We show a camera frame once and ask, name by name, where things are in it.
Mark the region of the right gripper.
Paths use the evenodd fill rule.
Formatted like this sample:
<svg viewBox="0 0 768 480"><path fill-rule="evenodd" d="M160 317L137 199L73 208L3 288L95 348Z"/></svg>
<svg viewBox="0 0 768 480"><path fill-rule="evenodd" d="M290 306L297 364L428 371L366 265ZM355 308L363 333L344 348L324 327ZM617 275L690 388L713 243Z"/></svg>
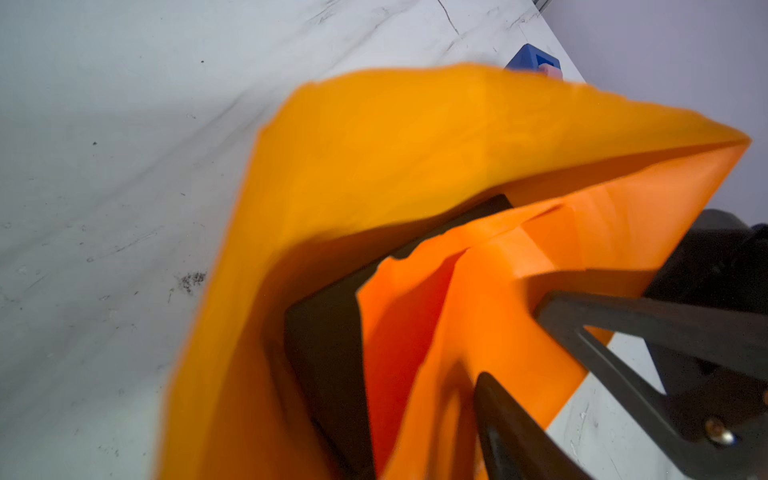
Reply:
<svg viewBox="0 0 768 480"><path fill-rule="evenodd" d="M703 211L643 296L552 292L534 318L683 475L766 474L767 226Z"/></svg>

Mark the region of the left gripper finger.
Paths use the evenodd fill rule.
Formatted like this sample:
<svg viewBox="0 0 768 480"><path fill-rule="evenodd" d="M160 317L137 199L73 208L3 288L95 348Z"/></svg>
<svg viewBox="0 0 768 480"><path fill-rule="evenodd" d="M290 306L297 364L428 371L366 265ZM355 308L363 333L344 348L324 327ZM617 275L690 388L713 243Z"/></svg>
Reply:
<svg viewBox="0 0 768 480"><path fill-rule="evenodd" d="M590 480L490 373L479 374L473 399L490 479Z"/></svg>

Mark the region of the dark navy gift box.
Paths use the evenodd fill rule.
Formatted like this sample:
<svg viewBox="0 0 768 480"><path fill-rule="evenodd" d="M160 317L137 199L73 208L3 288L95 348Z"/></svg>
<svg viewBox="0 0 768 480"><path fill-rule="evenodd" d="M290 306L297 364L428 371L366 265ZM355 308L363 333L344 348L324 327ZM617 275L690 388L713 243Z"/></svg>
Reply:
<svg viewBox="0 0 768 480"><path fill-rule="evenodd" d="M470 221L510 209L503 195L465 209L288 308L287 358L307 400L310 419L343 479L374 479L373 447L363 373L361 315L356 291L378 264L404 259L421 242Z"/></svg>

